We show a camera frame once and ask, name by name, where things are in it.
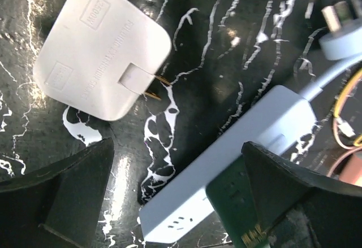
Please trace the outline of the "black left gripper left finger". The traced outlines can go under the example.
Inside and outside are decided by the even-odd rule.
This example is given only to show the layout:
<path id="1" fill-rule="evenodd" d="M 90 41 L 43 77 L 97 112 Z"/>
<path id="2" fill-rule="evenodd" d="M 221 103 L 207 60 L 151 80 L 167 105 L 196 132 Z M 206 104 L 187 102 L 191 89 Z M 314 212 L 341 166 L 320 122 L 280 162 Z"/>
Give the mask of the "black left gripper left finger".
<path id="1" fill-rule="evenodd" d="M 107 138 L 2 181 L 1 247 L 90 247 L 113 159 Z"/>

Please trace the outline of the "green cube socket adapter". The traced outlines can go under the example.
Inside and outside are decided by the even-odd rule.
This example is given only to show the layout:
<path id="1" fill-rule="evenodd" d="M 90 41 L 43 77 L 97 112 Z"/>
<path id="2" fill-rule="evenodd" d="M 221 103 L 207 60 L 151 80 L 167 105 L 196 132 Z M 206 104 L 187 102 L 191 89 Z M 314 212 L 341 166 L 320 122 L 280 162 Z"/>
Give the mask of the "green cube socket adapter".
<path id="1" fill-rule="evenodd" d="M 244 158 L 238 157 L 205 189 L 234 247 L 269 247 L 255 209 Z"/>

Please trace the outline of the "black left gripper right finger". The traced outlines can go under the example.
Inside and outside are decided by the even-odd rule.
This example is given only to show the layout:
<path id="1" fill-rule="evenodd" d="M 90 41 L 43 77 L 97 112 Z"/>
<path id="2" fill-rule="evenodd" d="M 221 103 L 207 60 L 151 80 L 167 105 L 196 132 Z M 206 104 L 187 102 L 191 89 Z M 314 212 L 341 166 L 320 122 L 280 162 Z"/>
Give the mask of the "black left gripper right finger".
<path id="1" fill-rule="evenodd" d="M 271 247 L 361 247 L 361 188 L 242 147 L 259 225 Z"/>

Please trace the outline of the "white wall charger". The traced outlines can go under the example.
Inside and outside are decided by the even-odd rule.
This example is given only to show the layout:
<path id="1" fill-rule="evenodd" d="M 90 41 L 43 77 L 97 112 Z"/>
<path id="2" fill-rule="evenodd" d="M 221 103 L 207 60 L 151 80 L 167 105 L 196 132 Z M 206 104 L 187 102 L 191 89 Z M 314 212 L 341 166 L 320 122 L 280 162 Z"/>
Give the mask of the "white wall charger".
<path id="1" fill-rule="evenodd" d="M 66 0 L 33 66 L 50 98 L 121 119 L 153 82 L 169 34 L 128 0 Z"/>

